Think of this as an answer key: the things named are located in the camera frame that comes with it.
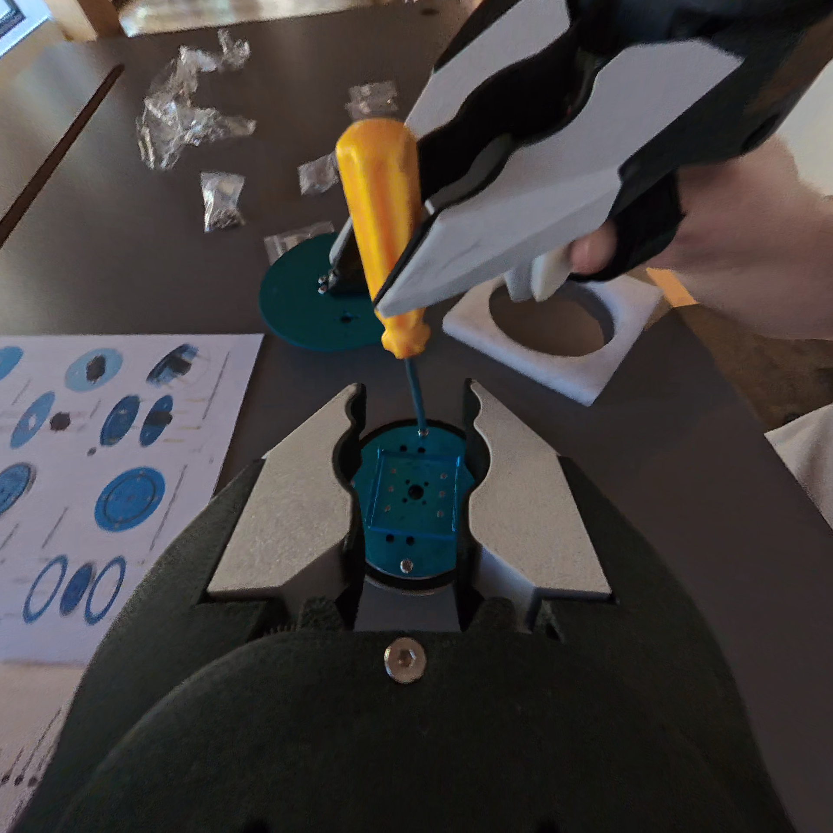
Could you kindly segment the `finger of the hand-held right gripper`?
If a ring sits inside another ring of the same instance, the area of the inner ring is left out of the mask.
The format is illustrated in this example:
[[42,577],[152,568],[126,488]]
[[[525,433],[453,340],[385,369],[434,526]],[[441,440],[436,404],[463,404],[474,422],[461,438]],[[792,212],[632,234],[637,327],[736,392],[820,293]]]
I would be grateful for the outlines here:
[[700,38],[627,48],[600,70],[573,121],[513,151],[481,192],[432,217],[377,311],[431,307],[598,229],[621,166],[742,62]]
[[587,5],[482,2],[437,59],[406,125],[423,201],[463,201],[587,105]]

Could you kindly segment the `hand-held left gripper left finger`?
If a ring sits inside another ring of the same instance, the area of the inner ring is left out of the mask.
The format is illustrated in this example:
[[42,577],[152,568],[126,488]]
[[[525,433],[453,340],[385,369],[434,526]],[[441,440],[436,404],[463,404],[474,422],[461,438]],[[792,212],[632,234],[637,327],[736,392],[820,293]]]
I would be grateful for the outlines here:
[[287,434],[262,467],[210,581],[212,602],[276,602],[300,622],[350,588],[367,390],[352,382]]

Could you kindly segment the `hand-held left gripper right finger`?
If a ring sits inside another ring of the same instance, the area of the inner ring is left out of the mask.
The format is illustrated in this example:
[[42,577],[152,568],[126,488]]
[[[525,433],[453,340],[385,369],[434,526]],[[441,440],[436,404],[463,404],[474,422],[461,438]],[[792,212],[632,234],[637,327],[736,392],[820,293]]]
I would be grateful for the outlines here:
[[472,584],[531,630],[544,600],[604,602],[609,580],[556,450],[477,380],[464,386]]

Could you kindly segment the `blue round bracket base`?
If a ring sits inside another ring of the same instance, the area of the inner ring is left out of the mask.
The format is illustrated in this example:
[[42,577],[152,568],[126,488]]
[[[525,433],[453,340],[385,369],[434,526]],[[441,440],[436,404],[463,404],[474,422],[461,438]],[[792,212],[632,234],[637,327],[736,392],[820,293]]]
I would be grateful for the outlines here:
[[463,430],[430,420],[351,432],[334,465],[353,499],[345,555],[349,580],[416,594],[451,587],[466,554],[466,499],[475,478]]

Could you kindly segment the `yellow-handled screwdriver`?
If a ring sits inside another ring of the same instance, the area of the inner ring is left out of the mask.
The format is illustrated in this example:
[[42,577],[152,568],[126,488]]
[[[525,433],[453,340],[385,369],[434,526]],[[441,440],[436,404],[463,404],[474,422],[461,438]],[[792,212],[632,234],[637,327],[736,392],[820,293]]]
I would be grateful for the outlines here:
[[[417,142],[403,122],[369,118],[342,133],[336,157],[364,279],[376,300],[422,219]],[[424,315],[424,308],[376,312],[382,347],[404,363],[419,436],[427,435],[428,424],[413,360],[431,336]]]

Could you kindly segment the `dark grey desk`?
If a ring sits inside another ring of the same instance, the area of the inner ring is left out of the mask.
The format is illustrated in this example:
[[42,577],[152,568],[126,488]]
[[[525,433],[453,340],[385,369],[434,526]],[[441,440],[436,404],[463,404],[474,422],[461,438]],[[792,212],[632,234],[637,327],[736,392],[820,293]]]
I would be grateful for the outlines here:
[[[392,78],[411,105],[464,18],[436,7],[235,26],[250,62],[202,89],[256,132],[188,151],[170,173],[141,162],[134,119],[177,48],[215,48],[212,31],[42,52],[2,89],[4,211],[89,119],[2,244],[2,335],[262,331],[263,236],[346,214],[339,193],[302,200],[296,165],[334,143],[353,84]],[[201,172],[245,176],[245,226],[203,233]],[[705,614],[797,830],[831,831],[831,529],[690,319],[652,324],[589,408],[439,332],[420,371],[429,413],[458,421],[473,377],[578,464]]]

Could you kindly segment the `person's right hand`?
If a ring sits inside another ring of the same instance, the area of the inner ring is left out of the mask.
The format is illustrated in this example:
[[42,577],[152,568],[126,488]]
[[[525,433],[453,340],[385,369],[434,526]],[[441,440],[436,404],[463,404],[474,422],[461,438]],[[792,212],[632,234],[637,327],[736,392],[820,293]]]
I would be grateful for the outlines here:
[[786,143],[683,167],[677,181],[683,220],[642,265],[764,337],[831,341],[831,199],[800,178]]

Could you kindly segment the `printed instruction booklet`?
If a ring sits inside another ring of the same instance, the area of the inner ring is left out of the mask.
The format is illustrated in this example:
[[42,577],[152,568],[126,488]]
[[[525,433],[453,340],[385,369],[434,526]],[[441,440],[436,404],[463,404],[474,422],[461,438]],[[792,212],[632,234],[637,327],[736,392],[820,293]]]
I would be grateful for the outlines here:
[[261,343],[2,336],[2,831],[110,624],[211,499]]

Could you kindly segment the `clear bag with white label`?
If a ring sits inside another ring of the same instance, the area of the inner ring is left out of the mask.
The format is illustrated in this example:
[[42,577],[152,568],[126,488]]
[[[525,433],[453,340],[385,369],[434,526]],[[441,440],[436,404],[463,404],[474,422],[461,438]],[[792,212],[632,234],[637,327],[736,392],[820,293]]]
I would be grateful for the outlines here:
[[399,111],[397,85],[384,80],[352,86],[345,109],[352,121],[394,117]]

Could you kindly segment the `small clear bag of screws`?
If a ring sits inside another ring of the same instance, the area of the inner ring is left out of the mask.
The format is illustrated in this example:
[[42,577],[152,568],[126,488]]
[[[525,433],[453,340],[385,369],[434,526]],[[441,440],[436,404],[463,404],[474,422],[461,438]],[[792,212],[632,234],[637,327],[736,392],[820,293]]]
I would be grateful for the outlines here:
[[333,151],[315,160],[302,163],[297,168],[297,175],[302,196],[326,193],[340,183],[336,153]]
[[245,226],[239,207],[246,178],[230,172],[201,172],[203,195],[203,233]]

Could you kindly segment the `blue round plate with servo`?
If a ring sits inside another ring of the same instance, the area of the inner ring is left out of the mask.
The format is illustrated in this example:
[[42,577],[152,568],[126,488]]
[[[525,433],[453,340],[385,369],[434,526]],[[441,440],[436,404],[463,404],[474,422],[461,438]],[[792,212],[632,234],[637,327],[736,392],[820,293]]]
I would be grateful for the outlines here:
[[258,307],[267,327],[290,344],[313,351],[380,346],[382,325],[364,278],[352,271],[357,249],[348,245],[347,266],[331,263],[337,234],[300,243],[269,266]]

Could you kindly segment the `flat clear plastic bag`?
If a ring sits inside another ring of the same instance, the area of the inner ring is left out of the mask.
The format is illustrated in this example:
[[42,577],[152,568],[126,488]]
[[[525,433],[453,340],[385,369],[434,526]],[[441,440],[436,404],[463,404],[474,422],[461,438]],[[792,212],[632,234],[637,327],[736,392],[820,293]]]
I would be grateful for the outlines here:
[[334,225],[330,221],[324,221],[265,236],[263,244],[269,266],[274,265],[277,260],[300,243],[332,233],[335,233]]

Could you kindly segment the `crumpled clear plastic wrap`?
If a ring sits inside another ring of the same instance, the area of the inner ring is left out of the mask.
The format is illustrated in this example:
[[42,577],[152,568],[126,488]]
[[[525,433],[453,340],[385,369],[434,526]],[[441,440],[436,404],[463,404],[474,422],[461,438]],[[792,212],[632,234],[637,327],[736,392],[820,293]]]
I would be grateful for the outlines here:
[[241,71],[251,57],[247,40],[235,39],[226,28],[216,35],[220,52],[180,47],[145,93],[136,133],[141,160],[151,171],[172,169],[188,147],[246,138],[256,130],[253,119],[194,103],[202,76]]

